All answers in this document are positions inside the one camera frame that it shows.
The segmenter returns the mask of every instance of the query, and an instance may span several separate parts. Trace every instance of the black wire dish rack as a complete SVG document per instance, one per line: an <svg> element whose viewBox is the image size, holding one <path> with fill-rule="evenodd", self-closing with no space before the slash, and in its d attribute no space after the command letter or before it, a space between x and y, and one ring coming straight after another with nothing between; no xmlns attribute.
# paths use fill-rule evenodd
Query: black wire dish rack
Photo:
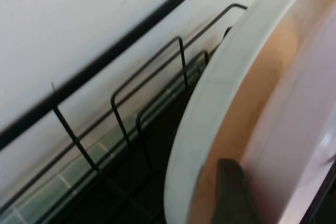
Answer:
<svg viewBox="0 0 336 224"><path fill-rule="evenodd" d="M165 2L102 56L1 132L0 150L37 123L47 113L54 111L72 139L72 142L11 199L2 205L0 214L20 199L34 183L76 146L90 164L91 168L42 214L36 223L165 223L162 203L163 182L170 149L189 97L217 47L211 52L207 52L206 50L200 51L188 63L185 62L184 51L232 8L245 10L247 7L236 3L229 5L186 44L183 43L181 36L170 40L112 94L111 109L79 136L74 134L58 109L58 105L93 78L104 67L113 62L116 57L122 54L183 1L184 0L168 0ZM224 37L229 30L230 27L225 31ZM179 44L179 51L163 62L121 100L116 101L117 95L174 43ZM126 130L118 112L118 107L135 95L146 83L155 78L158 73L179 56L181 56L182 70L138 112L135 119L135 127ZM123 138L120 139L112 149L105 153L102 158L94 162L80 141L112 113L114 113L117 118L123 133ZM126 143L126 148L112 159L108 165L102 168L102 164L108 159L109 155L124 143ZM95 174L95 177L89 183L86 183L88 177L92 174ZM313 220L316 209L318 209L318 206L326 194L326 190L323 189L329 188L330 185L333 184L334 179L329 178L333 176L333 174L334 173L330 173L328 175L328 179L326 179L325 184L321 187L320 192L314 200L312 205L314 207L307 212L304 223ZM74 191L80 187L82 187L80 193L73 196ZM103 202L104 206L100 205L99 209L97 209L97 206L95 206L95 197L99 194L102 194L106 201ZM149 199L149 195L154 195L156 200ZM97 215L95 215L94 219L90 219L90 216L83 214L84 212L94 211L104 212L100 214L99 220L97 219Z"/></svg>

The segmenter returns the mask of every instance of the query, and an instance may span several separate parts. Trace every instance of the white plate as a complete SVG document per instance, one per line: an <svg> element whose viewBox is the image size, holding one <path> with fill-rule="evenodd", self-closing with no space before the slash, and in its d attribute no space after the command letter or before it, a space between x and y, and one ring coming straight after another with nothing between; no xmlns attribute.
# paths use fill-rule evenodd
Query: white plate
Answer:
<svg viewBox="0 0 336 224"><path fill-rule="evenodd" d="M216 161L241 158L273 89L331 2L257 0L235 24L180 123L164 190L168 223L209 222Z"/></svg>
<svg viewBox="0 0 336 224"><path fill-rule="evenodd" d="M266 223L299 223L336 153L336 2L269 99L241 164Z"/></svg>

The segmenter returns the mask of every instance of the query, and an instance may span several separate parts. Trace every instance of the dish rack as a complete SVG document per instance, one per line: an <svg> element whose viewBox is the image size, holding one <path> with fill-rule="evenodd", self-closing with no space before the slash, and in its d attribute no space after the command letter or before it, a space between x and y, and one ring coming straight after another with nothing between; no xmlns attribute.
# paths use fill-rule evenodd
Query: dish rack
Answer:
<svg viewBox="0 0 336 224"><path fill-rule="evenodd" d="M172 10L179 6L184 0L168 0L161 5L156 11L154 11L148 18L142 23L136 26L123 38L121 38L115 45L113 45L108 51L97 58L90 65L81 70L77 75L66 82L62 87L55 90L55 92L44 99L41 103L29 110L26 114L16 120L12 125L6 128L0 134L0 151L8 144L14 141L27 129L37 123L43 116L50 111L53 111L61 122L62 126L72 139L72 142L67 145L51 162L49 162L37 175L35 175L25 186L23 186L12 198L10 198L4 205L0 207L0 215L5 212L12 204L14 204L20 197L31 188L47 171L49 171L64 155L66 155L72 148L76 147L81 152L85 160L90 164L90 169L74 184L69 190L63 194L45 213L43 213L35 223L65 223L69 216L74 211L77 205L85 195L90 194L94 187L100 185L106 187L107 190L113 194L113 197L119 199L118 203L114 207L114 211L111 211L104 221L109 223L125 223L127 215L123 215L126 209L131 208L134 211L140 212L144 219L144 223L164 223L164 214L162 199L161 205L155 212L148 211L137 199L141 191L150 185L154 178L159 177L160 185L163 186L165 169L169 158L169 152L172 147L174 136L179 124L179 121L183 115L185 106L188 99L195 88L198 79L200 78L203 70L208 64L211 56L217 47L212 51L201 50L197 53L188 63L185 61L184 51L202 34L207 32L218 20L220 20L228 11L232 8L240 8L246 10L247 7L241 4L233 3L227 6L217 17L215 17L208 25L206 25L197 35L190 39L187 43L184 43L181 36L172 38L166 45L164 45L154 56L152 56L142 67L140 67L135 73L131 75L120 87L111 95L111 108L106 111L100 118L98 118L93 124L91 124L80 135L76 136L68 122L58 109L58 105L67 99L70 95L76 92L86 82L98 74L104 67L113 62L118 56L120 56L125 50L127 50L133 43L140 39L146 32L159 23L165 16L167 16ZM231 27L228 27L224 32L224 37L227 35ZM163 52L165 52L171 45L178 43L179 51L174 53L169 59L163 62L158 68L156 68L149 76L142 80L136 87L128 92L121 100L116 101L116 96L127 87L132 80L137 78L151 63L157 59ZM123 105L133 95L135 95L146 83L155 78L158 73L165 69L174 59L181 57L182 69L177 75L149 102L138 112L135 119L135 126L131 129L126 129L123 120L118 112L119 106ZM111 114L114 114L118 125L122 131L123 137L116 143L116 145L106 152L97 162L93 161L91 156L82 146L80 141L95 129L104 119ZM159 123L160 117L165 115L166 119L171 118L171 128L165 130L166 123ZM161 153L153 153L157 149L153 147L155 141L153 141L153 131L166 131L167 133L167 146L164 158L160 159ZM108 165L102 166L104 162L109 158L110 154L115 152L122 145L125 148L119 152L119 154L109 161ZM139 160L143 159L145 168L141 170L142 179L131 188L128 185L120 186L115 180L118 180L118 173L123 170L123 173L128 173L128 170L123 169L123 166L134 165ZM90 182L87 182L88 178L92 177L92 174L96 174ZM313 203L304 216L302 223L313 223L315 215L325 199L327 193L330 191L332 185L334 185L336 176L336 164L334 163L327 175L323 185L317 193ZM74 191L81 188L81 193L73 196Z"/></svg>

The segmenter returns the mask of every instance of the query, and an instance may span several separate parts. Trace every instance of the white wall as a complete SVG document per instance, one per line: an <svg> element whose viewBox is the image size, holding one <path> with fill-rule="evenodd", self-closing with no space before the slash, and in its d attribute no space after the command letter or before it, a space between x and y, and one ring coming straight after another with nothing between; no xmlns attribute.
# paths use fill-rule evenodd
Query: white wall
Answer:
<svg viewBox="0 0 336 224"><path fill-rule="evenodd" d="M0 129L50 94L52 82L59 87L164 1L0 0ZM187 42L232 2L250 5L253 1L187 0L62 103L61 112L79 134L110 107L112 91L168 40L182 35ZM240 10L228 13L187 50L187 58L200 49L211 50L241 14ZM180 65L178 59L123 106L121 115L127 116L143 105ZM83 140L84 146L91 145L115 124L114 116L108 117ZM68 143L66 132L50 113L5 148L0 153L0 201L8 198ZM71 151L44 179L77 154L76 149Z"/></svg>

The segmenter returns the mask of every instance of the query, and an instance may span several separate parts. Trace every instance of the white bowl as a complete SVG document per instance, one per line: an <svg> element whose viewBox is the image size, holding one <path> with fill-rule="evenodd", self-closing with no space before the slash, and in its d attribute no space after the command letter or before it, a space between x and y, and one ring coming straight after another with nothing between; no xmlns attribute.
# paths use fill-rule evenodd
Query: white bowl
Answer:
<svg viewBox="0 0 336 224"><path fill-rule="evenodd" d="M209 223L215 168L240 160L280 78L333 0L257 0L203 73L183 115L167 169L168 223Z"/></svg>

